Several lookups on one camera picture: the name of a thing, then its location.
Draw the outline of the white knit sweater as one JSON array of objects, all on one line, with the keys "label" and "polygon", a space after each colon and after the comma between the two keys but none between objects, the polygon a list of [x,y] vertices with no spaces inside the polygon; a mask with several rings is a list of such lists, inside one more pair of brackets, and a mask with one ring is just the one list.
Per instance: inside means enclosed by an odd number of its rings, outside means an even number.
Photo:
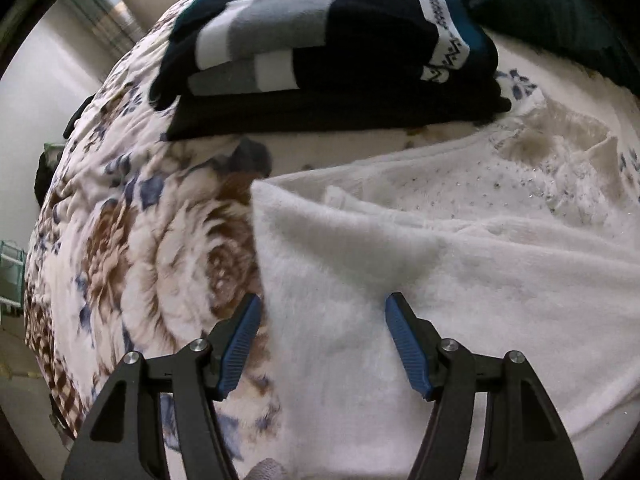
[{"label": "white knit sweater", "polygon": [[384,320],[401,292],[477,353],[520,350],[597,479],[639,420],[639,208],[600,122],[542,110],[459,141],[252,187],[299,479],[404,478],[430,406]]}]

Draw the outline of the floral fleece blanket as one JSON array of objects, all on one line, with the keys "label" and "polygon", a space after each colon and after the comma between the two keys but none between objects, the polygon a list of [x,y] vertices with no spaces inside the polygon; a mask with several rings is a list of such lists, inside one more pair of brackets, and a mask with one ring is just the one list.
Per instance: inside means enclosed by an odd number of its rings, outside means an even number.
[{"label": "floral fleece blanket", "polygon": [[[165,12],[82,113],[30,241],[26,341],[71,430],[80,428],[126,352],[150,358],[174,352],[207,333],[246,292],[265,292],[253,176],[228,170],[227,139],[167,142],[171,114],[154,112],[145,101],[171,26],[185,8],[178,2]],[[538,110],[600,122],[616,136],[620,182],[639,208],[637,99],[594,70],[489,33],[513,106],[495,125]],[[291,134],[268,136],[265,146],[275,179],[459,141],[487,127],[440,126],[418,136],[401,130]],[[219,414],[241,474],[261,460],[278,462],[282,441],[267,309],[266,318],[239,388]]]}]

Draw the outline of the navy grey striped folded sweater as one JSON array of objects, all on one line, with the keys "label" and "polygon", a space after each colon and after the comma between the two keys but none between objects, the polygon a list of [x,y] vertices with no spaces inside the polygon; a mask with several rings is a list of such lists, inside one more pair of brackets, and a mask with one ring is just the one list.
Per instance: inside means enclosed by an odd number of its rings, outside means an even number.
[{"label": "navy grey striped folded sweater", "polygon": [[489,122],[497,68],[461,0],[194,0],[149,100],[171,141]]}]

